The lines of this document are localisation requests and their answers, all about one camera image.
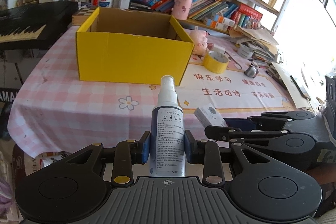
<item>table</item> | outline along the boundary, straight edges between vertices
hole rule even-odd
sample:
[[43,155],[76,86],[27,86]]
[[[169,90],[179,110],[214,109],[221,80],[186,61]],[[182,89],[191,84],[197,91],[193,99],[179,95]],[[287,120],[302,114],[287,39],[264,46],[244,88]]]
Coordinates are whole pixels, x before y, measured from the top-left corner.
[[[31,157],[43,152],[75,152],[91,143],[112,147],[125,139],[139,139],[144,131],[151,129],[152,109],[157,104],[160,87],[79,81],[75,49],[77,29],[71,27],[51,47],[31,72],[13,103],[8,131]],[[205,136],[202,125],[193,115],[198,98],[193,101],[192,94],[203,96],[202,104],[198,106],[212,102],[220,113],[225,113],[225,117],[245,118],[264,111],[293,110],[289,94],[269,79],[264,71],[257,77],[265,79],[270,88],[278,91],[275,97],[277,103],[270,100],[270,95],[266,97],[265,94],[270,92],[253,91],[251,82],[256,86],[257,80],[242,73],[249,61],[236,54],[234,44],[214,36],[209,36],[208,42],[226,48],[231,60],[228,69],[223,75],[215,75],[201,66],[200,57],[192,55],[181,86],[176,87],[180,105],[184,108],[184,127],[190,129],[196,139],[204,139]],[[233,73],[236,76],[226,77]],[[240,77],[238,87],[238,82],[235,83],[232,77]],[[209,90],[212,95],[207,95],[203,89]]]

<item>yellow tape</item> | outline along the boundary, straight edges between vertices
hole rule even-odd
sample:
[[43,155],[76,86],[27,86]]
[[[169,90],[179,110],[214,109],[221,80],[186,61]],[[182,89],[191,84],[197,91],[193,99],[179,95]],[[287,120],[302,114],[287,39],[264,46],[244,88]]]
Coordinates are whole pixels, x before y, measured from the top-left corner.
[[203,60],[203,66],[213,73],[223,73],[228,63],[225,55],[214,51],[209,51]]

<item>tablecloth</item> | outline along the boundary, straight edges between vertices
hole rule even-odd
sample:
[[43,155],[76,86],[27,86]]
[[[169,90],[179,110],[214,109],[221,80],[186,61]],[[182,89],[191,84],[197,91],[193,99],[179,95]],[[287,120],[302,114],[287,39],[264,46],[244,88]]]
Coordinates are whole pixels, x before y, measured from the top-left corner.
[[[91,143],[102,143],[104,147],[112,147],[126,139],[139,139],[144,131],[151,128],[152,109],[157,104],[160,87],[80,81],[75,48],[77,28],[71,27],[45,54],[21,87],[13,103],[8,131],[18,146],[31,157],[43,152],[75,152]],[[246,88],[248,86],[249,89],[253,88],[252,82],[256,86],[256,80],[249,79],[249,82],[244,78],[246,76],[242,71],[247,69],[249,61],[236,54],[233,43],[214,36],[209,36],[208,42],[226,48],[231,60],[226,71],[231,73],[236,71],[241,75],[242,83],[247,81]],[[190,66],[205,69],[201,63],[201,57],[192,55],[187,70]],[[225,80],[225,72],[222,76],[210,72],[204,73],[203,80],[208,79],[206,75],[217,81],[218,77],[224,79],[213,89],[218,89],[220,93],[213,93],[207,99],[207,102],[216,105],[220,94],[227,95],[226,88],[219,87],[219,84],[222,85],[224,81],[227,83],[228,80]],[[267,77],[264,71],[261,71],[260,75]],[[176,88],[178,96],[181,90],[188,89],[185,77],[186,74],[182,80],[184,86]],[[276,87],[279,96],[285,102],[276,109],[292,110],[289,95],[272,79],[267,78],[267,81]],[[225,106],[220,107],[221,112],[225,112],[224,117],[248,117],[272,109],[267,108],[268,104],[265,102],[271,97],[270,95],[266,97],[268,93],[264,93],[264,90],[260,90],[260,94],[257,93],[258,90],[247,90],[245,93],[250,97],[243,100],[234,92],[237,90],[232,82],[228,92],[231,94],[229,96],[231,104],[235,104],[236,100],[236,107],[228,107],[226,111]],[[254,103],[246,107],[246,101],[252,100],[253,97]],[[224,97],[221,98],[221,102],[225,105]],[[184,127],[190,129],[196,139],[204,138],[204,128],[192,114],[193,108],[188,107],[187,100],[180,104],[185,108]]]

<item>white spray cap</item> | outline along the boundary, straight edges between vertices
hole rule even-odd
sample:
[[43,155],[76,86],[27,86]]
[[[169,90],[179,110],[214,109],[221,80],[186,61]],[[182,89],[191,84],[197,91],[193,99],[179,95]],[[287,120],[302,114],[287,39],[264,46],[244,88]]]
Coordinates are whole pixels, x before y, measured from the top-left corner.
[[165,75],[161,78],[161,89],[157,99],[158,104],[163,102],[171,102],[177,104],[177,94],[175,92],[174,77]]

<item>pink cylinder container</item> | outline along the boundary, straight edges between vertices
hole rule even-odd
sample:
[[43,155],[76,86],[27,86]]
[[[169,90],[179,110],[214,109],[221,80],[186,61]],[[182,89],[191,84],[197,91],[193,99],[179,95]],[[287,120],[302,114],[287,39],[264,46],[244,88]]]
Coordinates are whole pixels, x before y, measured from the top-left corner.
[[193,0],[175,0],[171,15],[176,19],[186,20],[192,3]]

